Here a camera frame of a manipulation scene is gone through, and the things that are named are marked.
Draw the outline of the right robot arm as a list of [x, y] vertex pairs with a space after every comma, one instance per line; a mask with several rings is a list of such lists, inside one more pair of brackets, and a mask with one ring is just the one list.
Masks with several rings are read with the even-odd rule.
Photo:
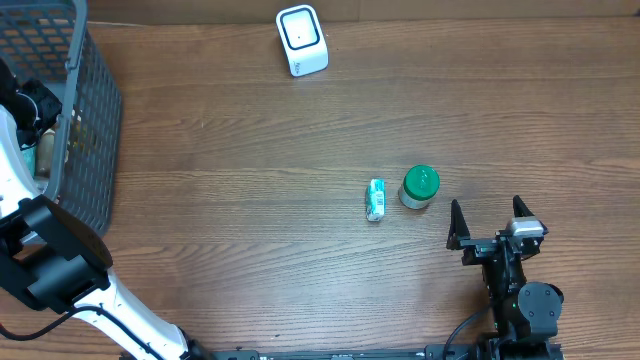
[[[451, 202], [446, 248], [461, 250], [464, 266], [482, 267], [489, 303], [458, 325], [442, 349], [444, 359], [562, 359], [561, 347], [550, 339], [558, 333], [563, 292], [553, 284], [527, 280], [522, 263], [539, 254], [548, 228], [519, 196], [514, 216], [492, 238], [474, 239], [457, 200]], [[493, 333], [480, 335], [461, 354], [452, 355], [455, 337], [487, 312], [493, 313]]]

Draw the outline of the brown white snack wrapper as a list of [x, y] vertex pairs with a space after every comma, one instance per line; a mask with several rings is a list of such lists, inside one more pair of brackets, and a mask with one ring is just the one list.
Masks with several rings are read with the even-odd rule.
[[27, 170], [34, 179], [42, 180], [50, 177], [54, 143], [55, 131], [49, 129], [41, 136], [37, 145], [20, 147]]

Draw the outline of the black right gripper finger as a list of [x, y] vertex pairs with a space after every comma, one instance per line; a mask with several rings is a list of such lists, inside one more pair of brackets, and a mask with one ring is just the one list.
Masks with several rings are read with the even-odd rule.
[[[533, 212], [526, 206], [526, 204], [524, 203], [524, 201], [521, 199], [521, 197], [519, 195], [516, 195], [513, 198], [513, 211], [514, 211], [514, 217], [535, 216], [533, 214]], [[546, 235], [548, 233], [548, 228], [544, 225], [544, 223], [543, 223], [543, 226], [545, 227], [545, 234], [544, 235]]]
[[451, 222], [447, 237], [446, 248], [462, 250], [471, 240], [470, 231], [466, 224], [462, 209], [456, 199], [451, 202]]

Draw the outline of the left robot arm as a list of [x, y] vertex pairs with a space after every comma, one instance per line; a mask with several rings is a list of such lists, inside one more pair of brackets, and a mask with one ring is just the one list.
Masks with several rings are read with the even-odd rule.
[[35, 340], [70, 318], [99, 329], [130, 359], [208, 359], [181, 328], [148, 309], [120, 281], [102, 239], [42, 194], [22, 152], [62, 111], [40, 81], [19, 83], [1, 67], [1, 286], [27, 307], [58, 319], [31, 334], [3, 329], [14, 341]]

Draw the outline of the teal small carton box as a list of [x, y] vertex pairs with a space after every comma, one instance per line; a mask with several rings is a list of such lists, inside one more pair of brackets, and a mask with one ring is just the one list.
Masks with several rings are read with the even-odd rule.
[[365, 192], [365, 214], [369, 222], [380, 221], [386, 213], [386, 191], [383, 179], [374, 178]]

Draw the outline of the green lid spice jar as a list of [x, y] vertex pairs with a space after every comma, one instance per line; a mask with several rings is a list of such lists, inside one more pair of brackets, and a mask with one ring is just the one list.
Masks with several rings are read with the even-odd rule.
[[436, 196], [440, 187], [437, 171], [428, 165], [413, 166], [403, 178], [398, 190], [402, 204], [410, 209], [423, 209]]

